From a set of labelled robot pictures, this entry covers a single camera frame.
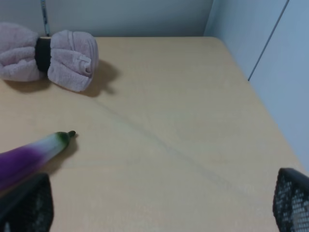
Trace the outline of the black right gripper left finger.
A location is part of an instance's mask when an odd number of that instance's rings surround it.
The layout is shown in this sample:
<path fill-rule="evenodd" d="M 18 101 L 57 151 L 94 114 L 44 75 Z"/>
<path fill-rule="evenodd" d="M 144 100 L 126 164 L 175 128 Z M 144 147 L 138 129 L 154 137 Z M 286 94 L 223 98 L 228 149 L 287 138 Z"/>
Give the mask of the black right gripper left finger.
<path fill-rule="evenodd" d="M 54 219 L 49 175 L 40 173 L 0 198 L 2 232 L 48 232 Z"/>

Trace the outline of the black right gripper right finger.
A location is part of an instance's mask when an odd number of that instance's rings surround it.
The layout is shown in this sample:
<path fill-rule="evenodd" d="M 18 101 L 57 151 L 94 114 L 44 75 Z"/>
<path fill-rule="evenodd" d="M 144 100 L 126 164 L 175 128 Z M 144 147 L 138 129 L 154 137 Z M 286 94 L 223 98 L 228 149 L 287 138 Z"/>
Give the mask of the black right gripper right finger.
<path fill-rule="evenodd" d="M 309 177 L 293 168 L 280 168 L 272 212 L 280 232 L 307 232 Z"/>

